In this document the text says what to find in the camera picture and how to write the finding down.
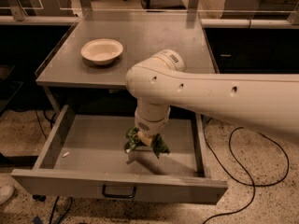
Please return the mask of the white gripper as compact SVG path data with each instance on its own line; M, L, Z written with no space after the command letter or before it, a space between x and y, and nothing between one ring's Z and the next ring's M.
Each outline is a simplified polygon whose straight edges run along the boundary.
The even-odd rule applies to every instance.
M150 147L154 139L153 135L161 133L169 120L170 108L162 113L143 113L139 109L135 111L135 126L139 129L137 136L140 141Z

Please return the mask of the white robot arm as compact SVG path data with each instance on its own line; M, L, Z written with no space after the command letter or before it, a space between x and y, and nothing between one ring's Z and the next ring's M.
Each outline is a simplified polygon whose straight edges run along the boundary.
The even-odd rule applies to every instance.
M186 73L181 57L165 49L133 65L125 82L144 137L160 133L176 106L299 142L298 75Z

